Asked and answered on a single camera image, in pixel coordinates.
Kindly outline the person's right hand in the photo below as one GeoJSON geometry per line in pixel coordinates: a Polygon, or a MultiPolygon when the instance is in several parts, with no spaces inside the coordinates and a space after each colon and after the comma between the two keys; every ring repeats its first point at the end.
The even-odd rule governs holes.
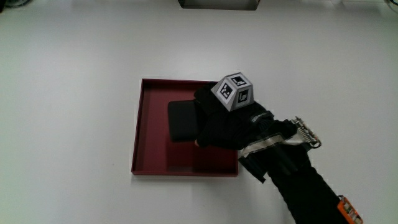
{"type": "Polygon", "coordinates": [[[253,84],[242,73],[204,85],[194,98],[206,115],[195,140],[198,147],[239,150],[274,122],[274,115],[254,101],[253,84]]]}

